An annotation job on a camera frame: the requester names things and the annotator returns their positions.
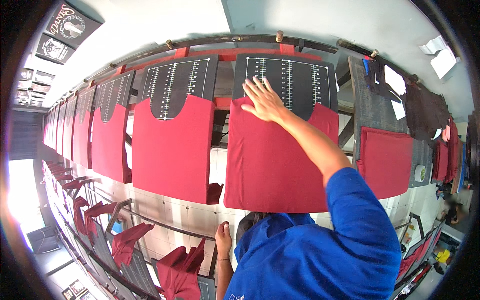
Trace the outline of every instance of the blue shirt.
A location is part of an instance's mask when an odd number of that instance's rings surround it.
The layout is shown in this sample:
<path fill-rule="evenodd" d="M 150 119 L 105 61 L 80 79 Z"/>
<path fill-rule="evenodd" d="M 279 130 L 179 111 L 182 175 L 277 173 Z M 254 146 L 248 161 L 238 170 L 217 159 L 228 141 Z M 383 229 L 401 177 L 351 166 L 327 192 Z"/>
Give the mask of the blue shirt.
<path fill-rule="evenodd" d="M 309 214 L 260 220 L 237 241 L 238 266 L 224 300 L 392 294 L 401 252 L 384 208 L 352 168 L 337 171 L 325 192 L 335 229 L 318 226 Z"/>

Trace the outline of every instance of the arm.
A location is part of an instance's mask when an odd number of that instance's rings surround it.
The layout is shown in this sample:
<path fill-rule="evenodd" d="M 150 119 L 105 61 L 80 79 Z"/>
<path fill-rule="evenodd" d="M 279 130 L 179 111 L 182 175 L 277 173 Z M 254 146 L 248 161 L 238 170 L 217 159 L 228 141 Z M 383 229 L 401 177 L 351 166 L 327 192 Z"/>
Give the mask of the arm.
<path fill-rule="evenodd" d="M 325 133 L 288 110 L 267 79 L 263 80 L 265 87 L 256 77 L 253 77 L 256 86 L 248 79 L 243 84 L 245 93 L 255 105 L 242 105 L 244 110 L 261 120 L 276 122 L 289 132 L 323 174 L 324 186 L 335 172 L 351 167 L 347 156 Z"/>
<path fill-rule="evenodd" d="M 323 132 L 287 110 L 265 78 L 265 87 L 257 78 L 253 80 L 257 86 L 247 80 L 243 88 L 255 107 L 242 105 L 242 108 L 261 120 L 274 121 L 285 128 L 322 172 L 335 232 L 349 239 L 349 247 L 357 245 L 357 242 L 351 243 L 352 240 L 361 240 L 399 249 L 395 230 L 384 208 L 338 146 Z"/>
<path fill-rule="evenodd" d="M 233 268 L 230 263 L 230 249 L 232 248 L 232 237 L 230 236 L 230 227 L 225 221 L 218 225 L 215 233 L 215 242 L 218 252 L 216 267 L 218 270 L 218 282 L 216 288 L 216 298 L 223 299 L 227 291 L 230 280 L 233 276 Z"/>

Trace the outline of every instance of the wooden peg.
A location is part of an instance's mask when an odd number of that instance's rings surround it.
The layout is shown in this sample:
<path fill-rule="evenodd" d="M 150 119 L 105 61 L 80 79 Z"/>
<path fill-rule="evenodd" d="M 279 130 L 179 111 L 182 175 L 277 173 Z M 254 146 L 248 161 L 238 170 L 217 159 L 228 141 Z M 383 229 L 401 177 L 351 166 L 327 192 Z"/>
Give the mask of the wooden peg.
<path fill-rule="evenodd" d="M 277 42 L 277 43 L 281 43 L 282 40 L 283 40 L 283 31 L 278 30 L 278 31 L 276 32 L 276 42 Z"/>
<path fill-rule="evenodd" d="M 378 50 L 377 50 L 377 49 L 374 49 L 373 52 L 370 54 L 370 56 L 371 56 L 372 58 L 375 58 L 375 56 L 377 56 L 377 54 L 378 54 Z"/>
<path fill-rule="evenodd" d="M 173 49 L 172 40 L 169 40 L 169 39 L 168 39 L 168 40 L 165 42 L 165 44 L 167 45 L 167 47 L 168 47 L 169 49 Z"/>

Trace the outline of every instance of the white paper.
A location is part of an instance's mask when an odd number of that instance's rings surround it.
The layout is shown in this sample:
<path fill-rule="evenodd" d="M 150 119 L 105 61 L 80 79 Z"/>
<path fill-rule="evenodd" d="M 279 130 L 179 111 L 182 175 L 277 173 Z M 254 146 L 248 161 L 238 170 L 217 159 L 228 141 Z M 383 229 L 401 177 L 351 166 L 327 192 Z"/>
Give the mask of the white paper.
<path fill-rule="evenodd" d="M 384 70 L 385 83 L 389 84 L 397 94 L 405 94 L 407 92 L 407 88 L 405 87 L 405 80 L 403 80 L 402 75 L 393 71 L 392 68 L 387 65 L 385 65 Z"/>
<path fill-rule="evenodd" d="M 398 103 L 393 100 L 390 100 L 392 102 L 392 107 L 393 111 L 395 112 L 395 116 L 397 120 L 400 120 L 401 118 L 405 117 L 405 110 L 403 109 L 403 103 Z"/>
<path fill-rule="evenodd" d="M 430 61 L 433 69 L 438 75 L 438 78 L 442 79 L 445 74 L 456 64 L 456 58 L 452 50 L 447 47 L 440 51 L 433 60 Z"/>
<path fill-rule="evenodd" d="M 433 138 L 431 138 L 431 140 L 433 141 L 434 139 L 436 139 L 441 133 L 442 133 L 442 129 L 437 129 L 437 131 L 435 132 L 435 135 L 433 136 Z"/>
<path fill-rule="evenodd" d="M 340 92 L 340 87 L 338 86 L 338 82 L 336 81 L 336 73 L 335 73 L 335 84 L 336 84 L 336 91 L 338 93 Z"/>
<path fill-rule="evenodd" d="M 426 45 L 419 46 L 420 50 L 425 54 L 435 54 L 439 50 L 447 49 L 447 47 L 448 46 L 442 36 L 437 36 L 428 41 Z"/>

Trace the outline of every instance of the hand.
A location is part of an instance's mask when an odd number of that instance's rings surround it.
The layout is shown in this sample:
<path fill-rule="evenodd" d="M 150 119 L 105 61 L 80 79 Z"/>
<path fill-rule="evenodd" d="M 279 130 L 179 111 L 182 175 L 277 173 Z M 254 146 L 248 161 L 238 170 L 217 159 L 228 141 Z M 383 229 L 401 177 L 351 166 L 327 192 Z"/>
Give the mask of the hand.
<path fill-rule="evenodd" d="M 281 121 L 282 114 L 288 112 L 288 109 L 285 108 L 282 100 L 280 100 L 280 97 L 273 91 L 270 83 L 265 77 L 263 78 L 265 87 L 255 76 L 253 77 L 253 81 L 255 84 L 246 79 L 242 86 L 243 90 L 248 97 L 250 97 L 255 107 L 248 104 L 243 104 L 241 108 L 252 113 L 261 120 L 279 123 Z"/>
<path fill-rule="evenodd" d="M 230 249 L 232 248 L 232 237 L 230 236 L 230 227 L 225 221 L 218 225 L 215 233 L 216 249 L 218 252 L 217 259 L 230 259 Z"/>

